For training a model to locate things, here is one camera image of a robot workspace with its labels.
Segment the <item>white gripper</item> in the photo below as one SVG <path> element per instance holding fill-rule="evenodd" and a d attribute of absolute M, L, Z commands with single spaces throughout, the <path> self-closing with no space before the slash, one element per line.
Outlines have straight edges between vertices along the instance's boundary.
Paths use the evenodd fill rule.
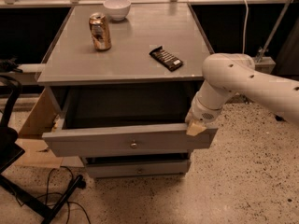
<path fill-rule="evenodd" d="M 186 134 L 189 136 L 196 136 L 197 134 L 202 133 L 206 130 L 204 123 L 214 121 L 220 113 L 220 109 L 209 109 L 198 101 L 192 101 L 191 107 L 185 118 L 185 122 L 189 123 Z"/>

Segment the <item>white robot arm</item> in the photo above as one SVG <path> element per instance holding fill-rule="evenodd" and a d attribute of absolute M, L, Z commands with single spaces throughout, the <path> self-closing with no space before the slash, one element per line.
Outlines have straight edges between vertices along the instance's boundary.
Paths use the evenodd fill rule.
<path fill-rule="evenodd" d="M 185 118 L 187 135 L 196 136 L 221 113 L 235 94 L 243 94 L 275 115 L 299 125 L 299 82 L 255 70 L 246 54 L 215 53 L 202 64 L 204 83 Z"/>

